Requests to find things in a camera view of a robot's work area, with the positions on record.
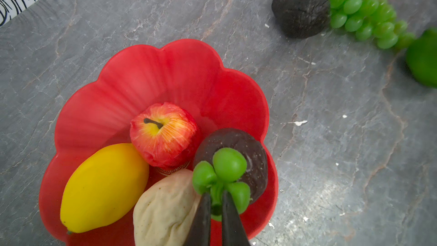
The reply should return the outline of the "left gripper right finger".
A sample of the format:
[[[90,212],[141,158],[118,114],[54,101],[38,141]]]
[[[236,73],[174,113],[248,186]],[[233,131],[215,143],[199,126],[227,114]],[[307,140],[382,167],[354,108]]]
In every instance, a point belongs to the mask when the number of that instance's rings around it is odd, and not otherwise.
[[[222,202],[222,245],[251,246],[230,192],[223,192]]]

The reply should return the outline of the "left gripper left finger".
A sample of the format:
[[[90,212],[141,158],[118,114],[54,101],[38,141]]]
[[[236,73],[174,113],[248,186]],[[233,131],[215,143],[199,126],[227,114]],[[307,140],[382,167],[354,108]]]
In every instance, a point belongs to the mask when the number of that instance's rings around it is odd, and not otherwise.
[[[200,199],[191,228],[183,246],[210,246],[211,195],[205,192]]]

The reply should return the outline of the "dark mangosteen with green calyx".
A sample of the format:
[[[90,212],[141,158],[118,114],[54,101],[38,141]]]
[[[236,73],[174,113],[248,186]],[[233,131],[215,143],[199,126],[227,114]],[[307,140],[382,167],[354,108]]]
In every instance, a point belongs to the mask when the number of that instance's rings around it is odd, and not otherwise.
[[[252,135],[239,129],[219,129],[196,151],[192,185],[211,195],[211,218],[222,220],[223,192],[231,194],[239,214],[265,192],[268,184],[266,150]]]

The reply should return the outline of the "fake red apple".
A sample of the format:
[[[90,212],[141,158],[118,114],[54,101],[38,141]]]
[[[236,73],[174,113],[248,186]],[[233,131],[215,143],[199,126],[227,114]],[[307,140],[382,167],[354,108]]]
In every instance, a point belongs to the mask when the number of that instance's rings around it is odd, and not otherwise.
[[[193,159],[199,128],[181,107],[156,103],[130,121],[130,139],[149,165],[170,170]]]

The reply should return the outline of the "yellow fake lemon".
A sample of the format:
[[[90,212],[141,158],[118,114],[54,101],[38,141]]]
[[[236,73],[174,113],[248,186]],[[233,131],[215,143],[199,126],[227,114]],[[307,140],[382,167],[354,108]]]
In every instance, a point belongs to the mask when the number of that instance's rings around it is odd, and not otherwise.
[[[149,165],[130,143],[104,147],[69,178],[60,220],[70,233],[115,223],[138,202],[149,179]]]

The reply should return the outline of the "red flower-shaped fruit bowl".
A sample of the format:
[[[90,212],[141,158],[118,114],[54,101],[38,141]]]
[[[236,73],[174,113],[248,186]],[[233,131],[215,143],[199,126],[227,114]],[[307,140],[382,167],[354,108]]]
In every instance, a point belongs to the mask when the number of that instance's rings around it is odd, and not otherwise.
[[[98,79],[75,92],[60,111],[39,193],[42,222],[68,246],[131,246],[132,215],[90,232],[71,234],[60,220],[61,197],[76,168],[99,149],[129,142],[130,121],[155,103],[170,102],[194,117],[201,136],[236,128],[263,142],[269,128],[264,93],[248,75],[225,68],[218,53],[195,39],[161,49],[128,47],[112,57]]]

